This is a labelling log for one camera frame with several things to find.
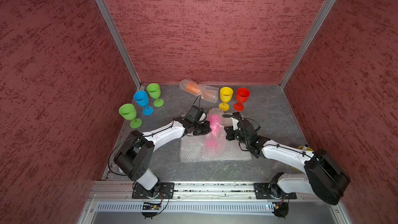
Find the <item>pink glass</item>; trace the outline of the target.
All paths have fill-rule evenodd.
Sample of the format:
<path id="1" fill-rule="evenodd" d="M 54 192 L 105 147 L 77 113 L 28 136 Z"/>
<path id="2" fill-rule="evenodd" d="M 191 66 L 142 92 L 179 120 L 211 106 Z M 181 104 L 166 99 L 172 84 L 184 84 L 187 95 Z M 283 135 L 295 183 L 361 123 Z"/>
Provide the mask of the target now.
<path id="1" fill-rule="evenodd" d="M 220 160 L 226 146 L 226 137 L 223 126 L 224 111 L 212 108 L 209 111 L 208 121 L 211 132 L 206 135 L 202 156 L 205 161 Z"/>

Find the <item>orange glass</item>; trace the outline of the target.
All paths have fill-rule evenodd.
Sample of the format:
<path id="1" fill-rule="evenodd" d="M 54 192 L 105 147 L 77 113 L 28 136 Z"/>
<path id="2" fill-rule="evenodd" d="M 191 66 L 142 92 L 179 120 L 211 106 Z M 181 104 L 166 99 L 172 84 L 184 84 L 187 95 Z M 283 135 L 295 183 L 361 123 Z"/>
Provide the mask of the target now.
<path id="1" fill-rule="evenodd" d="M 219 99 L 219 88 L 208 85 L 200 85 L 188 78 L 183 79 L 179 83 L 179 89 L 194 96 L 200 95 L 204 101 L 210 103 L 217 103 Z"/>

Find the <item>red glass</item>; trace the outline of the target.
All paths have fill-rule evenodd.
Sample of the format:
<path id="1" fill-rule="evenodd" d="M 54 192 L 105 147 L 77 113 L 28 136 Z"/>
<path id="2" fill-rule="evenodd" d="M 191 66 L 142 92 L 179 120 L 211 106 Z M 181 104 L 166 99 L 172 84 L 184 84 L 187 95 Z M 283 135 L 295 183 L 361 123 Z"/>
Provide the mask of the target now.
<path id="1" fill-rule="evenodd" d="M 236 91 L 236 99 L 237 99 L 237 103 L 234 104 L 234 109 L 237 112 L 241 112 L 244 110 L 244 103 L 248 100 L 248 98 L 250 97 L 250 91 L 246 88 L 239 88 Z"/>

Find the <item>yellow glass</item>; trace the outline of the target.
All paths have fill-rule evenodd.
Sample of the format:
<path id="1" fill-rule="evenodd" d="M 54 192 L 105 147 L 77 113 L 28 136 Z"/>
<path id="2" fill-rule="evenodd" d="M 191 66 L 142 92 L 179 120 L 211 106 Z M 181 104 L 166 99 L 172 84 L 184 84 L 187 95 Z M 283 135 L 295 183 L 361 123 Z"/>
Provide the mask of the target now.
<path id="1" fill-rule="evenodd" d="M 229 110 L 229 105 L 228 103 L 230 102 L 230 100 L 232 99 L 233 96 L 233 89 L 230 87 L 223 87 L 220 89 L 220 99 L 221 99 L 221 103 L 219 104 L 219 108 L 226 112 Z"/>

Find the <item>dark green glass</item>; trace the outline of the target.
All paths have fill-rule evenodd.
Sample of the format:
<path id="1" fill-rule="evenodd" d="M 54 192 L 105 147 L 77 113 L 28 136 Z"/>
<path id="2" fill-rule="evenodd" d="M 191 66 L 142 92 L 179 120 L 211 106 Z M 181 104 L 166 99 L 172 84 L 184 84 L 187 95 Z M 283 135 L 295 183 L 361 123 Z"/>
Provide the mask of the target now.
<path id="1" fill-rule="evenodd" d="M 164 101 L 160 99 L 161 96 L 161 89 L 160 85 L 156 83 L 149 84 L 147 86 L 147 92 L 151 98 L 154 99 L 153 105 L 155 107 L 162 107 L 164 105 Z"/>

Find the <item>blue glass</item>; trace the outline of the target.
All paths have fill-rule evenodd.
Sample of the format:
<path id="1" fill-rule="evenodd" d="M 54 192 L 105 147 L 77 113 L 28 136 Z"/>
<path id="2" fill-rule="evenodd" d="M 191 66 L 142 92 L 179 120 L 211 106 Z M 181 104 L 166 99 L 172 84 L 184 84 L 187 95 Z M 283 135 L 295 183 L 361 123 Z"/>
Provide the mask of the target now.
<path id="1" fill-rule="evenodd" d="M 143 108 L 143 114 L 145 116 L 149 116 L 153 113 L 153 108 L 149 106 L 149 97 L 147 92 L 138 91 L 134 94 L 133 99 L 138 104 L 138 106 Z"/>

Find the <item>light green wine glass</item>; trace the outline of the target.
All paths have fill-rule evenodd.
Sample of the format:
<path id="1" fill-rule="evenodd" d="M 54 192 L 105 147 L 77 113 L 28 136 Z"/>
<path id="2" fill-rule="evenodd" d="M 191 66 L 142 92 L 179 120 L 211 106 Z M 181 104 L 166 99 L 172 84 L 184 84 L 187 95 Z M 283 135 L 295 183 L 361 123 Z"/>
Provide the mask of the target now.
<path id="1" fill-rule="evenodd" d="M 127 121 L 130 121 L 130 127 L 138 129 L 142 125 L 142 120 L 137 118 L 137 111 L 133 104 L 124 104 L 119 108 L 119 114 Z"/>

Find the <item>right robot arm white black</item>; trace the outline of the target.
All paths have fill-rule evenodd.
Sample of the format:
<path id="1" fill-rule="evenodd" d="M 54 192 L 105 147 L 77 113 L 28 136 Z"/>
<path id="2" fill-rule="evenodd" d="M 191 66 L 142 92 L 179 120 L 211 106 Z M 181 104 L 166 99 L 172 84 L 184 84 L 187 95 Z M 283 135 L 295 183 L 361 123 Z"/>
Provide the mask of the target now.
<path id="1" fill-rule="evenodd" d="M 233 121 L 232 126 L 225 128 L 228 140 L 245 145 L 245 151 L 256 158 L 279 161 L 300 171 L 300 174 L 277 173 L 265 190 L 271 198 L 284 200 L 289 194 L 302 193 L 337 205 L 344 196 L 351 179 L 325 150 L 293 148 L 260 136 L 249 119 L 243 118 L 239 112 L 224 114 L 223 118 Z"/>

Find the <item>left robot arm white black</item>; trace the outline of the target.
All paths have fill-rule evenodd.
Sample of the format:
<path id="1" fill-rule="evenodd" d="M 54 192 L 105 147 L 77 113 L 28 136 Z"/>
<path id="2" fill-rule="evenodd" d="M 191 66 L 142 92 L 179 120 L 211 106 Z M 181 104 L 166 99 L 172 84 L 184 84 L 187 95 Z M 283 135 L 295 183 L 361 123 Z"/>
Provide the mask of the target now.
<path id="1" fill-rule="evenodd" d="M 113 161 L 131 181 L 147 191 L 158 192 L 160 180 L 149 169 L 154 151 L 188 134 L 207 135 L 211 128 L 206 118 L 207 112 L 193 105 L 185 116 L 174 118 L 163 127 L 144 133 L 133 131 L 118 146 Z"/>

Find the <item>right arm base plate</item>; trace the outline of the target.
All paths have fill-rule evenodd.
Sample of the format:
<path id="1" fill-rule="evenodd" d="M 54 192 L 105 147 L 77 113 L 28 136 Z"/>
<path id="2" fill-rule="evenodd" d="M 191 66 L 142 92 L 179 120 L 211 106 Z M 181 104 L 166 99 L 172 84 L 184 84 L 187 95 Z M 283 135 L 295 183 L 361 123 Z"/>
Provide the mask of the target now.
<path id="1" fill-rule="evenodd" d="M 285 193 L 277 184 L 254 183 L 257 200 L 296 200 L 296 193 Z"/>

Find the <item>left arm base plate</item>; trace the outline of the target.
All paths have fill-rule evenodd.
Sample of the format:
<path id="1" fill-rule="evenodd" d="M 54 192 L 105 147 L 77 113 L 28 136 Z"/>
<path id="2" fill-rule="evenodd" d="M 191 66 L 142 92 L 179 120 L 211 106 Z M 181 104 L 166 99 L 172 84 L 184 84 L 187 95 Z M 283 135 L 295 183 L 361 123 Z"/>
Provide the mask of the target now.
<path id="1" fill-rule="evenodd" d="M 153 189 L 147 190 L 141 184 L 133 184 L 132 199 L 172 199 L 174 194 L 174 183 L 157 183 Z"/>

